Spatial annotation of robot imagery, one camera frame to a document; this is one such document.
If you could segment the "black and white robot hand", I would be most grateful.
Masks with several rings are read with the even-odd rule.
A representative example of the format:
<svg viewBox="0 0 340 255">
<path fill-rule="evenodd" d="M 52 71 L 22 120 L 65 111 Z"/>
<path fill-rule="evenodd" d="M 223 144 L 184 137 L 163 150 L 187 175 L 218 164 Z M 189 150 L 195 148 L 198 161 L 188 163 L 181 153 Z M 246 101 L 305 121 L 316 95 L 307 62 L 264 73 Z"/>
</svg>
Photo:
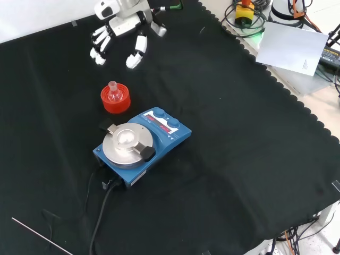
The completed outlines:
<svg viewBox="0 0 340 255">
<path fill-rule="evenodd" d="M 159 37 L 163 37 L 167 32 L 167 29 L 163 23 L 161 23 L 156 13 L 158 9 L 151 9 L 151 21 L 147 22 L 145 12 L 139 11 L 136 14 L 128 18 L 114 17 L 107 21 L 104 26 L 98 28 L 91 34 L 92 48 L 90 50 L 90 57 L 94 59 L 97 65 L 104 65 L 106 62 L 106 55 L 108 45 L 115 37 L 122 37 L 138 27 L 149 24 L 150 28 Z M 134 52 L 130 54 L 126 59 L 126 67 L 128 69 L 136 68 L 142 61 L 144 54 L 147 51 L 148 37 L 142 31 L 138 31 Z"/>
</svg>

